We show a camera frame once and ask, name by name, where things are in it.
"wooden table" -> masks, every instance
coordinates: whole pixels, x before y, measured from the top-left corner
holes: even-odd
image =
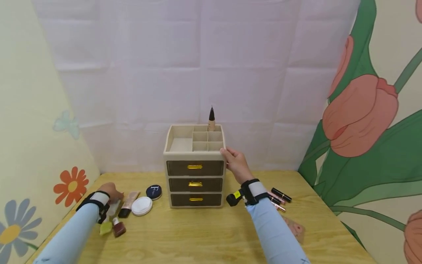
[[[283,215],[306,228],[303,249],[313,264],[376,263],[346,230],[338,218],[295,171],[255,172],[268,188],[276,187],[293,198]],[[266,263],[249,213],[242,204],[219,209],[170,209],[164,173],[106,173],[101,175],[87,195],[103,183],[115,182],[119,191],[141,191],[152,184],[163,187],[163,195],[154,201],[150,213],[121,219],[126,234],[114,238],[99,235],[96,225],[81,255],[85,264],[263,264]],[[226,193],[239,189],[231,173],[227,174]],[[75,214],[77,205],[50,234],[35,257],[51,238]]]

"pink card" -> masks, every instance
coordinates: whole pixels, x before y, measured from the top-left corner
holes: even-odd
[[[300,244],[303,244],[303,240],[305,238],[305,227],[303,225],[296,223],[293,220],[288,219],[285,216],[282,216],[282,218],[284,219],[287,226],[290,228],[290,230],[292,231],[293,235],[296,237],[298,242]]]

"hand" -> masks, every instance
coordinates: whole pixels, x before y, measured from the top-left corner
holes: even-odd
[[[235,179],[239,184],[255,178],[242,152],[228,147],[227,149],[220,149],[220,153],[227,159],[227,169],[235,175]]]
[[[116,185],[113,182],[104,183],[98,188],[98,191],[103,191],[110,196],[110,201],[115,202],[123,199],[123,193],[116,190]]]

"black wrist strap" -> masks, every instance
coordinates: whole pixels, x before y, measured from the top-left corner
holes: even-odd
[[[249,189],[249,185],[254,183],[254,182],[258,182],[260,181],[259,179],[253,179],[253,180],[249,180],[249,181],[245,181],[242,185],[241,185],[241,190],[243,191],[245,198],[246,198],[246,205],[254,205],[257,204],[261,199],[266,198],[266,197],[270,197],[270,195],[268,193],[261,193],[258,194],[257,196],[254,196],[251,192],[251,190]]]
[[[91,197],[94,195],[94,193],[103,193],[103,194],[107,195],[110,198],[110,195],[108,193],[106,193],[106,192],[103,192],[103,191],[93,192],[90,195],[88,195],[81,202],[81,204],[78,206],[78,208],[76,208],[76,211],[78,211],[82,206],[84,206],[86,204],[96,204],[98,206],[98,208],[100,209],[100,219],[98,220],[97,223],[101,224],[106,219],[107,211],[110,208],[110,205],[109,204],[103,205],[103,203],[100,202],[100,201],[92,200]]]

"drawer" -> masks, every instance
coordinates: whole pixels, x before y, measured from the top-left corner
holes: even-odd
[[[171,204],[177,206],[220,206],[221,194],[171,194]]]
[[[183,178],[168,180],[170,192],[221,192],[222,178]]]
[[[222,176],[224,161],[167,161],[169,176]]]

